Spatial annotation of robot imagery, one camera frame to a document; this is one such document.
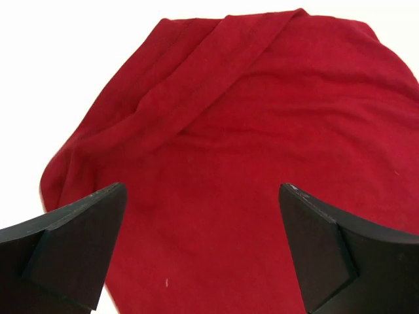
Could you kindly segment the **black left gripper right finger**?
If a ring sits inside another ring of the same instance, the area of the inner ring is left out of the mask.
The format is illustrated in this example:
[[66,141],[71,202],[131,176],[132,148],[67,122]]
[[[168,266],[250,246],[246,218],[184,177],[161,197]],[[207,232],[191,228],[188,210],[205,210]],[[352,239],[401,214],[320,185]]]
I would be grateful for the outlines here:
[[307,313],[417,313],[418,236],[329,205],[292,184],[279,204]]

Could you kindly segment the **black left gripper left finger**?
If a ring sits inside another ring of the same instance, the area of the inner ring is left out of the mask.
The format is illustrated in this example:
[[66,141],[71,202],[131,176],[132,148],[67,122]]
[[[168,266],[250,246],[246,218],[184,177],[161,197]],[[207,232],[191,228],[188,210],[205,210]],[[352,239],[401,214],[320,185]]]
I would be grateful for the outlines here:
[[2,313],[96,310],[127,202],[115,183],[1,230]]

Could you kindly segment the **red t shirt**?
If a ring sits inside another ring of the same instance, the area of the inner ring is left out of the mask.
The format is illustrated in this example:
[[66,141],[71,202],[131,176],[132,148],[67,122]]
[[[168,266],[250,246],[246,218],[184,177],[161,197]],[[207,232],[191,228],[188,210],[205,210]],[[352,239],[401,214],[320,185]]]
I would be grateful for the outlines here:
[[363,22],[161,20],[41,178],[45,209],[124,183],[121,313],[302,313],[282,183],[418,231],[418,81]]

